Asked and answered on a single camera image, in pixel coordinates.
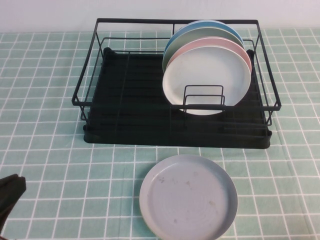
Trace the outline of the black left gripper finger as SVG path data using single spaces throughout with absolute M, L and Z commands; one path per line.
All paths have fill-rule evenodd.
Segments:
M 23 176 L 19 176 L 16 180 L 16 197 L 19 200 L 20 197 L 24 194 L 27 189 L 26 178 Z
M 15 173 L 0 179 L 0 191 L 13 191 L 17 189 L 19 176 Z

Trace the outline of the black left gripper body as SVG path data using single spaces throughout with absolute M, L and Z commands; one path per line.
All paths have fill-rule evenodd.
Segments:
M 3 226 L 19 199 L 19 188 L 0 188 L 0 225 Z

